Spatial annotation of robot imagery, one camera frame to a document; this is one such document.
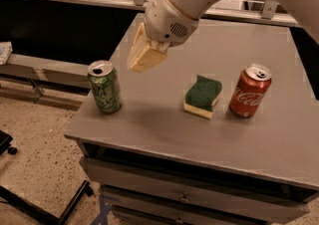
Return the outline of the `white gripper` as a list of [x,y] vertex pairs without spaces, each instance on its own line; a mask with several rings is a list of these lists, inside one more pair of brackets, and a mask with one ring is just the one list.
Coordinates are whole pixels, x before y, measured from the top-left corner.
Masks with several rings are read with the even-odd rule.
[[166,52],[154,48],[148,37],[153,41],[179,46],[197,27],[198,20],[186,16],[172,0],[150,0],[145,23],[140,23],[127,58],[128,69],[143,73],[166,59]]

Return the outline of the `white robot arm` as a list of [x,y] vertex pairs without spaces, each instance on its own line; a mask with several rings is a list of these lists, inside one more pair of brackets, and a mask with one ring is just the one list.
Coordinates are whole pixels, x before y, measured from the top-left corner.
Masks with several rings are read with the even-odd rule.
[[[127,67],[145,72],[164,61],[167,49],[183,44],[197,29],[199,19],[221,0],[150,0],[139,25]],[[319,0],[275,0],[319,42]]]

